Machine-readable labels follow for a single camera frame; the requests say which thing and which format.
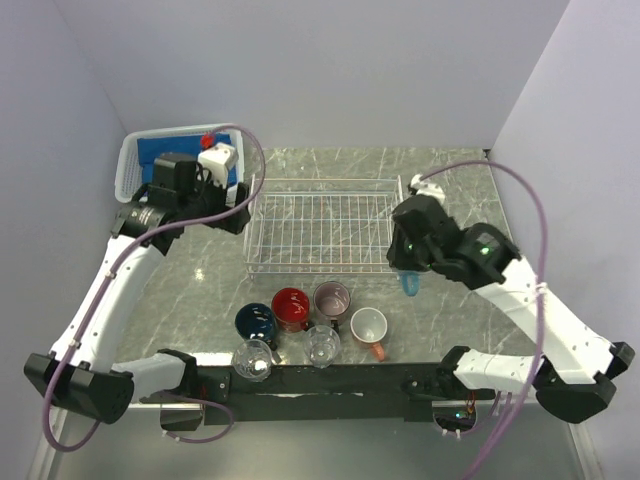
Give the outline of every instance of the wire rack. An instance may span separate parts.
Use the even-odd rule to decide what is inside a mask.
[[[245,231],[247,271],[251,278],[392,273],[391,211],[401,201],[400,177],[266,179]]]

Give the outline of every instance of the blue towel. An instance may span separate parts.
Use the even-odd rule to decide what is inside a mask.
[[[202,150],[200,139],[202,135],[183,135],[181,137],[139,138],[138,163],[142,167],[142,183],[150,183],[153,179],[153,162],[163,153],[186,153],[198,157]],[[216,143],[231,143],[231,136],[226,133],[216,133]],[[229,186],[238,183],[236,167],[229,172]]]

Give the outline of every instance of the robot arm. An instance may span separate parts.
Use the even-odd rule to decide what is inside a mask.
[[[504,312],[536,340],[536,297],[543,285],[526,258],[495,227],[476,224],[461,230],[440,202],[442,190],[414,177],[412,196],[393,212],[394,238],[387,258],[401,271],[433,270],[464,283]],[[615,393],[611,382],[635,355],[626,343],[612,344],[576,317],[545,289],[544,361],[534,380],[536,398],[553,415],[579,423],[606,408]],[[469,389],[519,392],[533,357],[491,355],[456,347],[443,361],[452,377]]]
[[[150,358],[114,364],[116,349],[142,289],[184,229],[166,231],[138,246],[109,284],[79,345],[73,336],[105,275],[112,275],[114,260],[134,239],[167,223],[207,217],[230,208],[226,205],[227,179],[237,158],[233,147],[217,144],[202,152],[197,161],[175,153],[155,160],[153,181],[143,185],[133,201],[118,212],[100,270],[73,320],[49,355],[32,354],[25,364],[26,376],[44,395],[69,345],[76,347],[54,391],[56,406],[109,424],[118,420],[132,401],[161,390],[191,391],[197,377],[196,362],[181,352],[161,350]],[[238,184],[236,205],[248,194],[248,186]],[[248,222],[248,210],[243,209],[208,226],[239,234]]]

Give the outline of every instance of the marble table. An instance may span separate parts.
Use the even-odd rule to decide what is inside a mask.
[[[462,160],[483,159],[482,150],[429,148],[276,148],[267,150],[267,177],[393,179],[411,177]],[[247,170],[256,164],[249,153]],[[500,198],[489,168],[463,167],[440,175],[446,208],[462,226],[484,221],[508,233]],[[421,291],[407,297],[395,275],[264,275],[251,279],[243,261],[243,236],[188,228],[174,242],[165,262],[145,287],[124,332],[117,361],[173,348],[196,354],[199,364],[228,365],[241,343],[233,320],[250,302],[270,304],[283,287],[311,295],[327,280],[344,283],[352,295],[351,312],[363,306],[381,310],[389,322],[383,342],[389,362],[438,362],[455,345],[491,353],[531,354],[533,344],[501,312],[466,290],[428,273]],[[304,333],[280,334],[285,364],[308,362]],[[374,363],[373,355],[341,331],[337,363]]]

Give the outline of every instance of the blue object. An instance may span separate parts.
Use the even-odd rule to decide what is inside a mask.
[[[420,275],[414,272],[400,272],[402,290],[409,297],[415,297],[420,291]]]
[[[236,330],[245,340],[257,339],[265,342],[272,350],[276,349],[275,339],[278,333],[275,316],[263,303],[245,305],[236,314]]]
[[[138,163],[142,167],[142,183],[150,183],[153,179],[153,162],[163,153],[186,153],[198,157],[202,151],[200,140],[202,135],[182,135],[180,137],[139,138],[138,139]],[[231,143],[231,135],[216,133],[216,143]],[[229,172],[228,185],[231,187],[238,183],[236,167]]]

